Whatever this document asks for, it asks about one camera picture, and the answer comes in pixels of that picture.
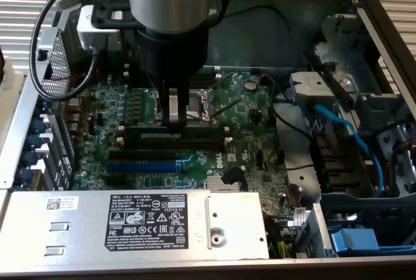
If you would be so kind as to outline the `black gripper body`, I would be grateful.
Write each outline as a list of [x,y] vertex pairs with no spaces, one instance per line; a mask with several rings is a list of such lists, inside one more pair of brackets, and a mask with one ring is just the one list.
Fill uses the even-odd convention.
[[157,79],[187,79],[205,64],[208,39],[207,27],[179,34],[139,29],[136,40],[140,46],[140,66]]

